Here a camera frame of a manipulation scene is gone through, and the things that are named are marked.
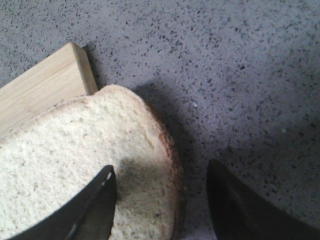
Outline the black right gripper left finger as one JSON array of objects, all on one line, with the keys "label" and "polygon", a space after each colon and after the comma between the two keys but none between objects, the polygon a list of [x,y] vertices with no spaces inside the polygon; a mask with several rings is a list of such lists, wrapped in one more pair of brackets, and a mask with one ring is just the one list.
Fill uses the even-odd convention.
[{"label": "black right gripper left finger", "polygon": [[112,165],[104,166],[60,209],[12,240],[107,240],[111,236],[117,201]]}]

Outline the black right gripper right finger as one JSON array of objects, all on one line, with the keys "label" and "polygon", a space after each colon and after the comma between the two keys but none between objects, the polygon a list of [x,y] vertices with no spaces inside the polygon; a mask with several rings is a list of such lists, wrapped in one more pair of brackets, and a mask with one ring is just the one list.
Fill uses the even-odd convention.
[{"label": "black right gripper right finger", "polygon": [[206,191],[219,240],[318,240],[320,231],[280,210],[217,160],[207,167]]}]

